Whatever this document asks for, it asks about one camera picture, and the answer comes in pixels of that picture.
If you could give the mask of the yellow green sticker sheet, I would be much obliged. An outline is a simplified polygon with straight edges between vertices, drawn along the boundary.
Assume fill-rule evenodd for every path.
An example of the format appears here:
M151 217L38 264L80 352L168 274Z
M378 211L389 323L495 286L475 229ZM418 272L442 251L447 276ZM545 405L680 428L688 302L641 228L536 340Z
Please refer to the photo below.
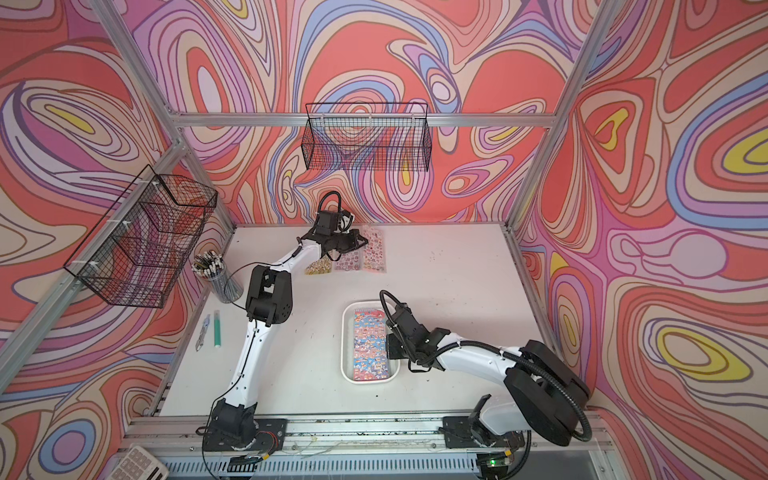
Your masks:
M304 273L306 275L324 275L330 274L332 270L333 262L327 258L322 258L308 265L305 268Z

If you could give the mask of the pink puffy sticker sheet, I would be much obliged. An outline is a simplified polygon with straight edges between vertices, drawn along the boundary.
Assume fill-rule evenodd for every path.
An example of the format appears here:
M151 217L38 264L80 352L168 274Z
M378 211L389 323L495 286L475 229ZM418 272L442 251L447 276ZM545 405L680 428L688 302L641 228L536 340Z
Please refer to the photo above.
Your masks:
M363 254L361 251L353 251L342 254L340 258L333 263L334 271L360 271L363 265Z

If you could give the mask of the pink bonbon sticker sheet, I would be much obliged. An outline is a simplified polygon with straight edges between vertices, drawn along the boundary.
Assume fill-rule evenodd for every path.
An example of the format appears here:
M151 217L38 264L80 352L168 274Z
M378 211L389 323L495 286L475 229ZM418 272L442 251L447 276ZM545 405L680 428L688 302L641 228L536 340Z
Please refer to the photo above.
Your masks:
M386 258L383 232L379 228L366 226L361 234L368 240L363 248L362 269L368 272L385 273Z

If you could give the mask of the blue red animal sticker sheet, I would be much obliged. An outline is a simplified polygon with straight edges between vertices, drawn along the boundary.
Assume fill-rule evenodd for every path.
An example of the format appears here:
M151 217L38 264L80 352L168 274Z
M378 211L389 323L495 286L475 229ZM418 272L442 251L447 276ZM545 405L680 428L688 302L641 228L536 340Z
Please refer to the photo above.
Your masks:
M369 382L390 377L386 349L386 316L378 309L358 309L353 317L353 380Z

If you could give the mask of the white plastic storage tray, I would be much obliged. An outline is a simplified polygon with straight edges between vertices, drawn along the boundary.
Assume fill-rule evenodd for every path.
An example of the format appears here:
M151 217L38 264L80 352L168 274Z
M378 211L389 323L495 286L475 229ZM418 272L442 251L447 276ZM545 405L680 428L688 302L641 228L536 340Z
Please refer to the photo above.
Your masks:
M345 308L342 314L340 370L348 382L373 385L395 378L400 363L388 358L388 333L386 315L378 300L358 301Z

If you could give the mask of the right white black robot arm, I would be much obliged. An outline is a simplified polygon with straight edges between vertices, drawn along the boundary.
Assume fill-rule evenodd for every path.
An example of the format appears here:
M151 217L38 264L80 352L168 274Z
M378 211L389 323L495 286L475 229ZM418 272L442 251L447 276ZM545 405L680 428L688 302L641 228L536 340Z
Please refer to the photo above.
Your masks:
M514 448L521 435L536 433L566 447L588 442L593 429L586 414L590 389L544 343L500 347L464 338L446 328L428 329L407 303L387 290L379 301L389 330L390 360L405 360L412 373L456 371L504 387L506 396L485 394L464 419L465 433L446 434L481 448Z

